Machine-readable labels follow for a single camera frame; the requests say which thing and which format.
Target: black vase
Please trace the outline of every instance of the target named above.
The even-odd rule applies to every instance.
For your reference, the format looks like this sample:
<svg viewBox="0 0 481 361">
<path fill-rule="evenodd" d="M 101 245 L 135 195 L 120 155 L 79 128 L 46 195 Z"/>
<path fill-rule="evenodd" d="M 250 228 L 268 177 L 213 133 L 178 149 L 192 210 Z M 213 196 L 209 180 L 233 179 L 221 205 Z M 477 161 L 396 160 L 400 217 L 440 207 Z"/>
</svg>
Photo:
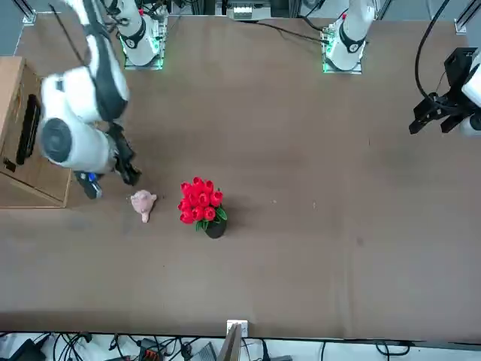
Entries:
<svg viewBox="0 0 481 361">
<path fill-rule="evenodd" d="M 209 225 L 207 226 L 205 233 L 212 239 L 215 239 L 223 235 L 226 228 L 227 228 L 227 221 L 221 218 L 219 223 L 209 222 Z"/>
</svg>

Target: table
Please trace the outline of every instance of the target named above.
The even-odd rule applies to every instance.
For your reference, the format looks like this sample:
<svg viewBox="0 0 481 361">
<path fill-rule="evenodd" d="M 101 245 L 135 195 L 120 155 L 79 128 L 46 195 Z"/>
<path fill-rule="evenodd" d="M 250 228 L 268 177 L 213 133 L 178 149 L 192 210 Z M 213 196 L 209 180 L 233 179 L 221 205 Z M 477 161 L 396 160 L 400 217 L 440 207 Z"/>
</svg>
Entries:
<svg viewBox="0 0 481 361">
<path fill-rule="evenodd" d="M 481 143 L 407 128 L 427 23 L 375 22 L 352 76 L 323 74 L 317 44 L 273 29 L 172 20 L 165 69 L 126 72 L 136 189 L 160 196 L 151 221 L 113 175 L 96 202 L 72 187 L 69 210 L 3 211 L 2 325 L 224 335 L 237 318 L 257 336 L 479 340 Z M 463 44 L 451 23 L 434 27 L 426 89 Z M 18 54 L 41 75 L 78 65 L 50 15 Z M 220 240 L 178 220 L 196 175 L 225 193 Z"/>
</svg>

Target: red tulip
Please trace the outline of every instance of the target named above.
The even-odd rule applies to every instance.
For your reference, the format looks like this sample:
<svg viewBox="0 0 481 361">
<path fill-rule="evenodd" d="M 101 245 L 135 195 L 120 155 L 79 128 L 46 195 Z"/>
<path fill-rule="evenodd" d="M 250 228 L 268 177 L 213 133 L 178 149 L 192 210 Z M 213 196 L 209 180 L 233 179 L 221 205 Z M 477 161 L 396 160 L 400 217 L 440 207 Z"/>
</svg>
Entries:
<svg viewBox="0 0 481 361">
<path fill-rule="evenodd" d="M 198 205 L 198 196 L 195 193 L 190 193 L 187 199 L 192 207 Z"/>
<path fill-rule="evenodd" d="M 211 180 L 205 180 L 204 183 L 204 193 L 211 194 L 213 192 L 213 182 Z"/>
<path fill-rule="evenodd" d="M 219 207 L 220 204 L 222 203 L 222 197 L 224 195 L 220 191 L 216 191 L 210 195 L 210 203 L 214 207 Z"/>
<path fill-rule="evenodd" d="M 194 209 L 192 209 L 192 216 L 194 220 L 203 220 L 204 219 L 204 207 L 198 205 Z"/>
<path fill-rule="evenodd" d="M 201 193 L 201 195 L 198 197 L 198 203 L 203 208 L 207 207 L 210 204 L 209 196 L 205 193 Z"/>
<path fill-rule="evenodd" d="M 185 211 L 186 209 L 190 209 L 190 203 L 184 198 L 180 201 L 180 204 L 177 206 L 177 208 L 179 208 L 179 211 Z"/>
<path fill-rule="evenodd" d="M 180 189 L 182 190 L 183 196 L 187 197 L 192 192 L 192 185 L 188 184 L 187 182 L 183 182 L 180 185 Z"/>
<path fill-rule="evenodd" d="M 186 209 L 185 211 L 182 211 L 182 214 L 180 215 L 180 220 L 185 224 L 193 223 L 194 216 L 192 214 L 192 211 L 190 209 L 189 210 Z"/>
<path fill-rule="evenodd" d="M 200 177 L 194 177 L 192 180 L 192 186 L 198 193 L 204 192 L 204 181 Z"/>
<path fill-rule="evenodd" d="M 213 220 L 216 217 L 216 210 L 212 207 L 207 207 L 204 209 L 204 217 L 206 220 Z"/>
</svg>

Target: plush pig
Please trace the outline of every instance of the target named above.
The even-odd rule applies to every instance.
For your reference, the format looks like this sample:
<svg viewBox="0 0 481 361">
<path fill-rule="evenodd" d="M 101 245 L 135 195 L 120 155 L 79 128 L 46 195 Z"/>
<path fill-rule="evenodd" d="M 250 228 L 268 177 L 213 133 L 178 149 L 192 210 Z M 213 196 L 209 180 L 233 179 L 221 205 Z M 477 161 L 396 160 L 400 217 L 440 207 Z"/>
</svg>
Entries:
<svg viewBox="0 0 481 361">
<path fill-rule="evenodd" d="M 133 196 L 130 196 L 132 207 L 137 213 L 142 215 L 142 222 L 149 221 L 149 213 L 152 210 L 153 203 L 157 200 L 155 194 L 151 194 L 147 190 L 139 190 Z"/>
</svg>

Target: cardboard box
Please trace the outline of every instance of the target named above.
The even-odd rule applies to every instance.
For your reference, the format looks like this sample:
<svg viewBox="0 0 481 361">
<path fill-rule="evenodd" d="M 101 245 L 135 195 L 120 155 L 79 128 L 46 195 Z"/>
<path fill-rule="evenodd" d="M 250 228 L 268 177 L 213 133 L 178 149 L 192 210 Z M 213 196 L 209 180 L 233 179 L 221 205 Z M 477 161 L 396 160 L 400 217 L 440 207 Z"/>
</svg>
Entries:
<svg viewBox="0 0 481 361">
<path fill-rule="evenodd" d="M 0 57 L 0 208 L 63 208 L 71 171 L 41 155 L 41 79 L 18 56 Z"/>
</svg>

